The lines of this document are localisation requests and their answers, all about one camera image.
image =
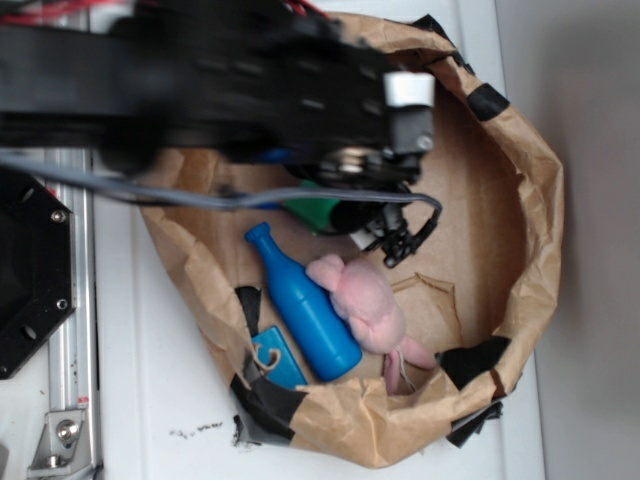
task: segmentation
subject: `pink stuffed bunny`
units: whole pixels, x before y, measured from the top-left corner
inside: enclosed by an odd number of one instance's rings
[[[351,327],[365,350],[387,355],[384,378],[389,395],[398,390],[403,361],[431,369],[436,359],[426,347],[406,334],[404,314],[385,276],[366,260],[344,264],[326,255],[307,266],[307,275],[328,290],[336,313]]]

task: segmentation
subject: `white cap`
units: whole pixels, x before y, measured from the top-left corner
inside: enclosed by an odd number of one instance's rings
[[[353,243],[355,243],[360,250],[366,250],[377,241],[376,236],[371,234],[364,228],[358,230],[357,232],[353,232],[349,236],[351,237],[351,240],[353,240]]]
[[[389,107],[433,107],[436,79],[428,73],[391,72],[384,76]]]

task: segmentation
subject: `black tape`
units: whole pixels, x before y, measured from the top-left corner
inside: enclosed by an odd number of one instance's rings
[[[467,97],[469,108],[481,122],[497,117],[510,105],[496,89],[488,83],[480,85]]]
[[[502,402],[491,403],[486,408],[454,422],[453,431],[447,435],[447,440],[456,447],[462,448],[471,435],[482,431],[484,422],[500,417],[502,417]]]
[[[231,390],[237,400],[246,438],[258,443],[289,445],[295,435],[289,424],[307,394],[270,382],[258,370],[250,354],[244,370],[251,389],[247,389],[236,375]]]
[[[420,30],[424,30],[425,32],[437,33],[442,38],[451,42],[451,39],[444,31],[444,28],[442,28],[442,25],[440,25],[438,21],[431,15],[425,15],[420,20],[416,20],[415,22],[413,22],[411,26],[419,28]]]
[[[413,22],[411,26],[419,28],[420,30],[424,30],[425,32],[436,33],[440,35],[442,38],[444,38],[445,40],[448,40],[449,42],[451,42],[451,45],[455,47],[455,44],[451,41],[449,36],[446,34],[446,32],[444,31],[444,28],[442,28],[442,25],[440,25],[437,22],[437,20],[433,18],[431,15],[425,15],[420,20]],[[461,67],[464,67],[464,69],[467,72],[469,72],[472,75],[476,74],[476,72],[473,71],[473,68],[471,68],[471,65],[469,65],[467,62],[464,61],[462,54],[458,50],[456,50],[450,56],[455,60],[455,62],[458,65],[460,65]]]
[[[239,287],[236,295],[242,304],[251,336],[259,333],[260,301],[262,292],[254,287]],[[242,439],[255,443],[289,445],[295,432],[289,428],[291,419],[306,396],[280,387],[268,380],[247,353],[244,363],[244,378],[251,385],[245,387],[237,375],[231,381],[231,391],[236,399],[238,416],[244,429]]]
[[[509,338],[491,337],[475,347],[448,350],[436,357],[458,390],[462,390],[478,375],[492,370],[510,343]],[[453,422],[447,440],[461,448],[473,433],[480,433],[486,420],[501,415],[502,403],[494,400],[485,408]]]
[[[437,355],[438,362],[458,390],[496,366],[511,340],[491,337],[473,348],[455,348]]]
[[[255,287],[238,287],[236,288],[236,295],[242,305],[247,327],[249,327],[249,335],[255,337],[260,333],[258,322],[260,321],[262,291]]]

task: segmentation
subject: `gray cable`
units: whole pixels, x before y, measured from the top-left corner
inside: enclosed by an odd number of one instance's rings
[[[347,202],[378,202],[378,203],[411,203],[425,202],[436,211],[437,217],[442,211],[438,200],[421,193],[390,193],[375,190],[342,190],[338,188],[279,188],[260,193],[238,197],[210,197],[184,190],[169,188],[147,187],[132,183],[121,178],[110,178],[93,173],[83,172],[74,168],[58,167],[29,160],[18,153],[0,151],[0,167],[27,173],[45,180],[65,183],[74,187],[95,191],[107,196],[117,196],[123,201],[134,200],[123,197],[122,194],[142,198],[143,201],[157,201],[166,204],[195,207],[212,210],[236,210],[254,208],[266,203],[279,203],[285,200],[304,198],[330,198]]]

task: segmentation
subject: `blue plastic bottle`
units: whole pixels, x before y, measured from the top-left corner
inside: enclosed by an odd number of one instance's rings
[[[244,238],[260,252],[271,299],[311,368],[320,380],[335,380],[360,362],[362,350],[325,291],[302,265],[282,253],[270,230],[268,223],[261,223]]]

